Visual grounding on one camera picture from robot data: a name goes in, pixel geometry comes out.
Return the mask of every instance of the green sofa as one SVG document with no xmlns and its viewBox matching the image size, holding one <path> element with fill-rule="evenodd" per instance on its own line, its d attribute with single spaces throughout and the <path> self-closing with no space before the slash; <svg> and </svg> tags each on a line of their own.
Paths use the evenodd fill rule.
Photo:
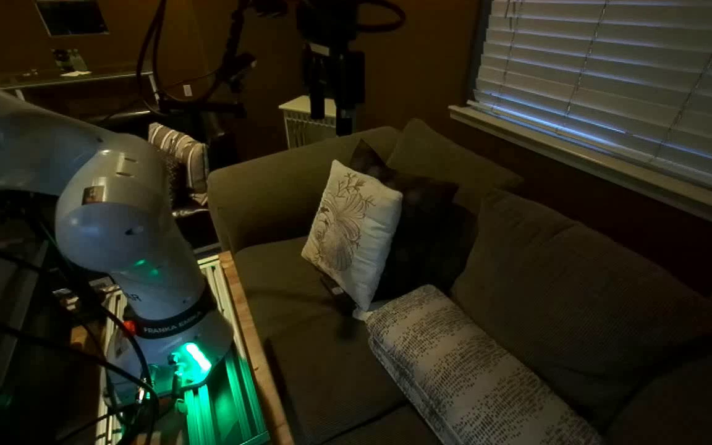
<svg viewBox="0 0 712 445">
<path fill-rule="evenodd" d="M 348 299 L 299 255 L 331 161 L 347 164 L 361 140 L 400 173 L 458 184 L 474 233 L 443 292 L 600 435 L 712 442 L 712 296 L 516 196 L 516 173 L 424 121 L 210 173 L 210 218 L 234 255 L 297 442 L 437 442 Z"/>
</svg>

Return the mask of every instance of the dark pillow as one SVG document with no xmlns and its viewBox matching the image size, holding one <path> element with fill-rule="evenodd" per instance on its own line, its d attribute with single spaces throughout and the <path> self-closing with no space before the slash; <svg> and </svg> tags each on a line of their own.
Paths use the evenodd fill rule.
<svg viewBox="0 0 712 445">
<path fill-rule="evenodd" d="M 459 275 L 473 229 L 453 199 L 454 184 L 403 175 L 358 140 L 348 165 L 403 192 L 403 213 L 374 301 L 400 296 L 420 284 L 451 290 Z"/>
</svg>

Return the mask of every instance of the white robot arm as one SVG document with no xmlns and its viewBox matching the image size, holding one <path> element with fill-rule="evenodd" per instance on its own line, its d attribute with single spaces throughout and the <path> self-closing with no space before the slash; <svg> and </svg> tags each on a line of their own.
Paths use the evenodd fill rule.
<svg viewBox="0 0 712 445">
<path fill-rule="evenodd" d="M 148 365 L 169 365 L 189 341 L 213 363 L 225 357 L 233 331 L 171 218 L 160 152 L 143 139 L 0 91 L 0 190 L 60 199 L 60 252 L 79 267 L 110 275 L 124 290 Z M 139 373 L 128 341 L 115 341 L 107 357 Z"/>
</svg>

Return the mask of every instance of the wooden furniture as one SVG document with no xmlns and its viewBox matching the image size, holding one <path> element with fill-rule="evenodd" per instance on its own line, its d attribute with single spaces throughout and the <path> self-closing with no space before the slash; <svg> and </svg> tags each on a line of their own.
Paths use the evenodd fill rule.
<svg viewBox="0 0 712 445">
<path fill-rule="evenodd" d="M 221 252 L 221 267 L 222 267 L 225 283 L 231 286 L 234 318 L 237 318 L 233 328 L 241 328 L 241 337 L 244 341 L 248 362 L 252 363 L 252 370 L 254 370 L 254 384 L 258 384 L 258 390 L 259 390 L 259 400 L 263 400 L 267 427 L 272 432 L 272 442 L 291 445 L 294 440 L 291 440 L 291 432 L 289 432 L 289 426 L 288 426 L 288 416 L 284 416 L 284 407 L 281 407 L 281 400 L 279 400 L 279 393 L 276 393 L 276 384 L 274 384 L 272 369 L 269 369 L 269 363 L 264 358 L 263 341 L 259 341 L 259 335 L 258 335 L 258 326 L 254 326 L 254 318 L 252 318 L 252 310 L 250 310 L 248 295 L 244 295 L 244 290 L 241 284 L 233 252 Z"/>
</svg>

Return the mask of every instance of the window blinds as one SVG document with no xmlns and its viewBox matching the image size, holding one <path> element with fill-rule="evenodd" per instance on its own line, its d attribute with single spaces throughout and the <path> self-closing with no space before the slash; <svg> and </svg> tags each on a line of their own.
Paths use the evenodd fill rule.
<svg viewBox="0 0 712 445">
<path fill-rule="evenodd" d="M 473 107 L 712 189 L 712 0 L 494 0 Z"/>
</svg>

